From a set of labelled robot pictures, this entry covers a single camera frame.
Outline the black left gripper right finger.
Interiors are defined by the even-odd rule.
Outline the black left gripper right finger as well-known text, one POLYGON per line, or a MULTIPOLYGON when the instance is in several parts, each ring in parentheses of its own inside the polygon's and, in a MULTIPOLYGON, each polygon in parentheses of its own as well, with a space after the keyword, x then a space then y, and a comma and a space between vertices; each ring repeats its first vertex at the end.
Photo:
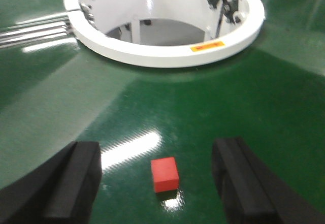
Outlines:
POLYGON ((215 140, 212 176, 228 223, 324 223, 240 137, 215 140))

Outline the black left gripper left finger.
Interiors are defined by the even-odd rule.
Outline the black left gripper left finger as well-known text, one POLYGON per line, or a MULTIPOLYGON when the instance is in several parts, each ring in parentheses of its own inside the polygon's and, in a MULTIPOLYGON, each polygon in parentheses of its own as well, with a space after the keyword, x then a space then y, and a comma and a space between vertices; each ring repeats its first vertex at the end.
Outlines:
POLYGON ((71 142, 1 189, 1 223, 89 223, 102 178, 98 142, 71 142))

